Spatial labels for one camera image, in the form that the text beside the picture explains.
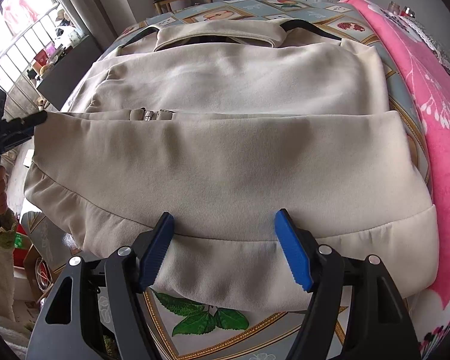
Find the dark grey low cabinet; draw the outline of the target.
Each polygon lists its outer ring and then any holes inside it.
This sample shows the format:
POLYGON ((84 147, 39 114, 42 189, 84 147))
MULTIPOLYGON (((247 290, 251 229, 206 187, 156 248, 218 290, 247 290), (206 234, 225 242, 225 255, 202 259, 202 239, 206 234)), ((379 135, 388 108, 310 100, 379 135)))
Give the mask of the dark grey low cabinet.
POLYGON ((92 36, 86 36, 49 69, 38 85, 42 97, 60 110, 102 49, 92 36))

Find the pink floral blanket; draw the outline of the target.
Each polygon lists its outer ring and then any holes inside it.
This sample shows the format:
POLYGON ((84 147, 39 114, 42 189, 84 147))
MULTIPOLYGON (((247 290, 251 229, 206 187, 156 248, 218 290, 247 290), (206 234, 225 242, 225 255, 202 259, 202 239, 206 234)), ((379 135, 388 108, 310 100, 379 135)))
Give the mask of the pink floral blanket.
POLYGON ((356 8, 392 56, 415 101, 427 143, 439 231, 435 281, 413 300, 411 317, 423 359, 450 359, 450 74, 416 20, 368 0, 356 8))

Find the grey curtain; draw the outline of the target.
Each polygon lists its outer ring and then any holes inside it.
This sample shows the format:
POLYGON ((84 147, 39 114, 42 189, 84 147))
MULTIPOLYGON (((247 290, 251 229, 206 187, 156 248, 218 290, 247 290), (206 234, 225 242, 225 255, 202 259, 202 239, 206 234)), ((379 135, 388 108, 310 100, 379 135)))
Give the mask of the grey curtain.
POLYGON ((136 22, 128 0, 60 0, 71 19, 102 50, 136 22))

